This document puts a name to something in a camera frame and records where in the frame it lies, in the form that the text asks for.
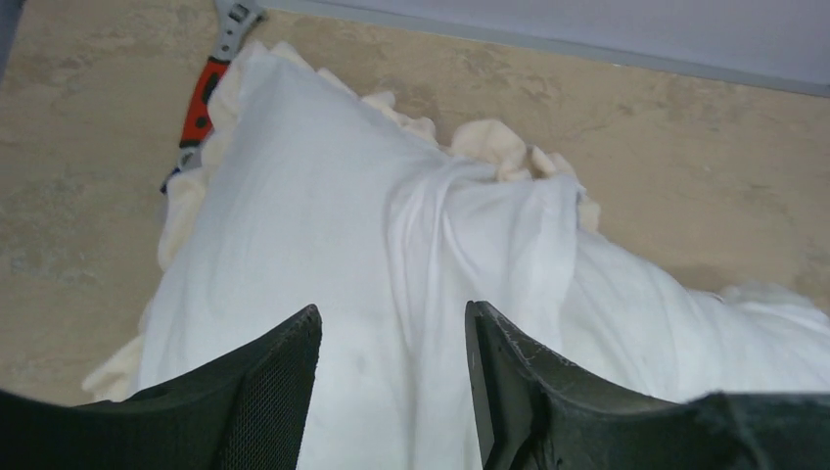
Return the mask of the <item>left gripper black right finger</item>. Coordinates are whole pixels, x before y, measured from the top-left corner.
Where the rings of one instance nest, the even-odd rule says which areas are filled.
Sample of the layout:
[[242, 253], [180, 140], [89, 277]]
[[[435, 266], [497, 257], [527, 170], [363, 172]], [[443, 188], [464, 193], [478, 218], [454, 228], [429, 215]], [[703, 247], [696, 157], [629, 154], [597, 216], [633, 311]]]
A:
[[600, 378], [487, 302], [465, 311], [487, 469], [825, 469], [829, 398], [714, 393], [672, 403]]

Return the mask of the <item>red handled adjustable wrench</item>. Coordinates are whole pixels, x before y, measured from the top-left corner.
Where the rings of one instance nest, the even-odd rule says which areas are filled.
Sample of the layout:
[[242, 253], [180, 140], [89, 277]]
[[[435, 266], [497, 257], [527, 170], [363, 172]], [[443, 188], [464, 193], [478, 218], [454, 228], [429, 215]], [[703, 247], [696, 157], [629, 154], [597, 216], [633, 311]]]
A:
[[247, 34], [266, 19], [265, 8], [255, 0], [215, 0], [218, 16], [216, 40], [192, 93], [183, 121], [179, 157], [175, 167], [161, 185], [167, 195], [170, 180], [179, 173], [201, 165], [200, 152], [213, 130], [208, 102], [231, 62], [239, 53]]

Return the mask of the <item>white pillow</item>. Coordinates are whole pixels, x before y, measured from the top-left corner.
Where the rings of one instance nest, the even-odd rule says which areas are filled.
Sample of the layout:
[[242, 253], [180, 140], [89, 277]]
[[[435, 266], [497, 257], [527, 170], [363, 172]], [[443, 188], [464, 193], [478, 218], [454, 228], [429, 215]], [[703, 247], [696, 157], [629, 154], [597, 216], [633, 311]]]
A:
[[662, 400], [829, 389], [829, 319], [809, 299], [759, 282], [689, 290], [595, 234], [577, 238], [560, 332], [567, 359]]

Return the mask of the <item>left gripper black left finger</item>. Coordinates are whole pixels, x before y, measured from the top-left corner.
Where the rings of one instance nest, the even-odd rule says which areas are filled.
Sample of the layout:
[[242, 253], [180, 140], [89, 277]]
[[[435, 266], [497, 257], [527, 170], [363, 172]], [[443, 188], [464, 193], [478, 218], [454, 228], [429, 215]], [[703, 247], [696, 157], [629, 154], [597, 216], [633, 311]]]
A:
[[5, 469], [294, 469], [322, 321], [309, 305], [256, 340], [131, 398], [1, 395]]

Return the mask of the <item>grey pillow with cream ruffle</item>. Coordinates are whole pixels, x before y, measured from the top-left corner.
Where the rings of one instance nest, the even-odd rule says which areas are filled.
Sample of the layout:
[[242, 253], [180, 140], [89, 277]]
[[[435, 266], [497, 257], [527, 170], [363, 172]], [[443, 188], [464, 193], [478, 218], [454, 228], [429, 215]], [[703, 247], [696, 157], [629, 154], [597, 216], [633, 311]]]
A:
[[493, 119], [443, 149], [390, 92], [359, 96], [287, 43], [246, 46], [208, 109], [201, 165], [167, 186], [140, 333], [84, 391], [123, 400], [313, 304], [300, 468], [481, 468], [465, 305], [559, 342], [577, 237], [599, 224], [567, 161]]

